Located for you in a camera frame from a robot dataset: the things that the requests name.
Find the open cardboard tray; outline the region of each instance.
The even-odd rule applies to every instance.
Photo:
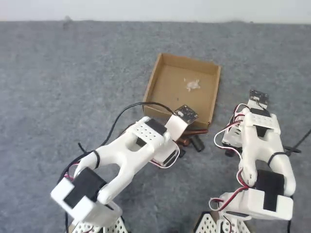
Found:
[[[212,121],[221,67],[210,62],[172,54],[159,54],[151,74],[144,101],[160,102],[173,111],[186,104],[199,118],[194,127],[207,129]],[[187,83],[199,80],[199,89],[187,89]],[[156,105],[143,107],[150,117],[166,117],[170,113]]]

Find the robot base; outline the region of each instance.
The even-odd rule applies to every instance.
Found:
[[[119,217],[115,224],[108,228],[96,227],[86,222],[73,221],[69,227],[69,233],[128,233],[128,231],[125,228],[124,221]]]
[[[254,233],[244,221],[231,220],[231,232],[229,222],[224,218],[219,219],[218,213],[205,211],[201,213],[193,230],[194,233]]]

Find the white wall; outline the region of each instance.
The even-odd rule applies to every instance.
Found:
[[[311,0],[0,0],[0,20],[311,23]]]

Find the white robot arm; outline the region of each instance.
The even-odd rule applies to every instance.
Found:
[[[151,160],[168,168],[179,156],[174,142],[198,115],[186,105],[176,110],[164,126],[147,116],[128,127],[108,145],[101,146],[79,161],[73,181],[63,178],[51,197],[76,221],[109,227],[122,215],[113,202],[134,175]],[[108,164],[120,167],[118,175],[106,183],[93,170]]]
[[[267,94],[251,90],[248,103],[238,105],[230,123],[219,132],[225,132],[223,145],[218,145],[214,140],[218,147],[227,150],[226,155],[236,153],[241,159],[237,179],[242,187],[211,199],[209,203],[212,210],[219,212],[219,233],[241,232],[234,226],[251,218],[292,218],[291,196],[295,192],[296,182],[280,139],[276,115],[266,110],[267,100]],[[256,160],[266,162],[271,170],[257,170]],[[218,203],[218,208],[212,208],[212,202]]]

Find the black capacitor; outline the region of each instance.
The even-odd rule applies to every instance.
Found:
[[[180,149],[179,158],[182,158],[182,157],[184,157],[186,151],[182,148],[179,148],[179,149]]]
[[[197,152],[201,152],[202,150],[204,150],[205,148],[204,143],[202,142],[202,140],[198,135],[192,136],[190,140]]]

